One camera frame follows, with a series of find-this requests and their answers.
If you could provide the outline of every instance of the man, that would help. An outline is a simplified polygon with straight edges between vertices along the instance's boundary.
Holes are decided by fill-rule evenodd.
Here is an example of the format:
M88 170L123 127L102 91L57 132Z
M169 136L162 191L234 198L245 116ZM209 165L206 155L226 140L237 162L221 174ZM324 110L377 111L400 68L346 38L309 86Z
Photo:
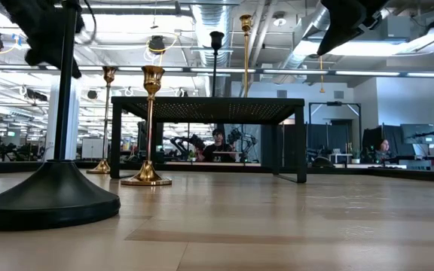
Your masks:
M235 154L215 154L219 151L235 151L233 145L225 144L224 131L221 129L214 129L212 132L214 137L214 144L209 145L202 151L196 151L197 161L200 162L223 162L232 163L235 162Z

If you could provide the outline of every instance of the ceiling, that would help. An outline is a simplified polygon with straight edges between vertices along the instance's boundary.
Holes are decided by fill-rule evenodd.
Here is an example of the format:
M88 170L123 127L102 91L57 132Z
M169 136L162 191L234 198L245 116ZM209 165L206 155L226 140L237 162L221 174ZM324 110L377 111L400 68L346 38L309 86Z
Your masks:
M93 1L92 5L122 5L122 4L142 4L142 1ZM231 10L231 43L227 49L231 51L230 67L243 67L244 62L244 35L241 29L239 17L243 14L255 15L258 1L244 0L237 6L233 6ZM317 0L288 0L278 1L275 11L283 11L286 24L275 26L271 23L268 27L267 34L264 38L263 49L260 50L256 65L272 65L277 67L286 57L295 49L294 31L300 18L310 16L316 9ZM269 8L268 1L264 7L264 12L261 20L261 28L266 18L267 9ZM434 1L391 1L387 9L400 16L409 16L410 14L420 15L434 11ZM98 13L97 35L95 41L90 45L76 45L75 59L79 65L148 65L154 63L162 66L201 66L200 53L202 47L199 47L198 37L196 33L195 22L192 18L186 16L164 16L148 14L142 15L134 11L129 11L129 14L115 13ZM94 29L92 18L89 14L83 15L86 25L85 32L79 35L77 41L86 41ZM25 36L20 31L17 25L9 21L7 17L0 13L0 33L5 48L3 53L0 53L0 65L4 64L25 64L24 56L29 46L25 42ZM15 36L20 37L21 44L17 44ZM154 57L148 53L147 42L153 35L162 35L167 50L163 57ZM413 67L410 69L420 69L424 71L434 71L434 56L432 61L420 62L410 61L409 59L417 59L416 56L401 56L399 59L394 57L393 65L390 68L391 57L384 56L336 56L326 55L322 58L322 63L318 59L306 58L303 65L308 69L349 69L349 70L375 70L375 69L392 69L393 67ZM80 132L81 136L100 136L102 134L102 122L104 118L105 104L105 81L102 75L87 74L78 81L79 89L81 90L81 107L80 112ZM26 114L17 117L32 119L32 123L45 126L47 122L48 105L44 102L36 102L40 106L28 106L35 101L27 99L22 95L24 90L22 86L26 86L31 90L40 92L50 98L51 84L55 81L57 75L48 73L34 72L2 72L0 71L0 103L18 104L9 107L11 110L21 110ZM314 84L321 80L320 76L308 76L305 83ZM324 78L327 82L343 82L353 86L357 80L352 77L336 77L328 76ZM127 96L144 96L146 92L142 88L141 75L119 75L115 76L115 81L112 83L111 95L127 95ZM88 99L87 93L89 90L98 92L97 99ZM189 96L208 96L209 95L209 77L206 75L187 75L174 76L165 75L162 80L162 90L158 93L160 96L178 96L186 92ZM125 116L124 132L128 136L136 135L136 122L138 118ZM11 125L10 121L0 121L0 126ZM188 130L187 124L182 126L167 127L167 133L185 134ZM209 136L209 130L212 127L205 128L204 136Z

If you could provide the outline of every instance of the desk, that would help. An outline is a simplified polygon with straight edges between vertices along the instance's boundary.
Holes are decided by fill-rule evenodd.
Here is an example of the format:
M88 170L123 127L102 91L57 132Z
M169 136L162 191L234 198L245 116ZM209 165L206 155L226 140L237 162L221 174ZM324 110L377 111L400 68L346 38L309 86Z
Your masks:
M350 158L353 157L352 154L330 154L329 160L331 161L331 157L335 157L335 163L338 163L338 157L346 157L346 163L350 163Z
M112 150L119 150L122 111L147 120L148 102L147 97L114 96L112 104ZM279 178L305 183L307 163L303 99L157 97L154 102L153 119L155 123L264 124L271 126L270 140L279 142L279 124L292 115L295 115L295 128L299 131L295 139L297 179L279 174L282 148L272 148L272 173ZM152 125L152 151L156 151L155 127L156 125ZM111 152L112 178L120 178L119 155L118 151Z
M336 169L369 169L372 167L380 167L378 164L335 164ZM407 169L406 165L385 165L385 168Z
M165 164L187 166L261 166L260 163L166 162Z

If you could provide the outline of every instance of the brass candle holder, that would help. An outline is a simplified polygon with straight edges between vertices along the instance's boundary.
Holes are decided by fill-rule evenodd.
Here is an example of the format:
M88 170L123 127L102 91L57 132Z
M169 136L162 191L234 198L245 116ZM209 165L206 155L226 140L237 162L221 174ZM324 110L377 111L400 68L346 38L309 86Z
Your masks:
M102 159L98 163L98 166L94 169L88 169L89 174L109 174L110 165L106 160L108 154L108 124L109 124L109 99L110 99L110 88L112 87L112 82L115 79L115 72L117 69L115 67L105 66L103 67L103 79L106 81L106 101L105 101L105 124L103 124L103 154Z
M132 178L121 181L125 185L165 185L172 184L172 180L160 177L153 167L151 161L151 126L154 114L155 94L160 90L160 80L164 74L161 67L147 65L142 67L144 83L143 87L148 92L148 109L147 109L147 159L142 164L140 171Z
M244 31L244 97L249 95L249 31L252 16L246 14L240 17L242 31Z

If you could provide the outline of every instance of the yellow cable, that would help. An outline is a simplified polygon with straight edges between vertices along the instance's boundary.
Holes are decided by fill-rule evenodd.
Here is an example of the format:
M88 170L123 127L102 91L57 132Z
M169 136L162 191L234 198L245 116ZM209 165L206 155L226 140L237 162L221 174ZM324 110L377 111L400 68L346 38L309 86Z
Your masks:
M168 50L168 49L172 48L173 45L175 45L175 43L177 42L178 36L177 36L177 34L174 34L174 35L175 35L175 39L173 40L173 43L172 43L169 47L167 47L167 48L159 49L159 50L151 49L151 48L149 47L150 41L147 41L147 47L148 47L148 49L149 49L150 51L152 51L152 52L164 52L165 50Z
M319 57L319 62L321 63L321 71L322 71L322 56ZM324 90L324 75L321 75L321 93L325 93L326 91Z
M6 50L6 51L0 52L0 54L9 53L9 52L11 52L14 48L16 48L16 46L18 46L18 38L15 38L15 39L14 39L14 45L13 45L13 47L11 47L10 49L8 49L8 50Z

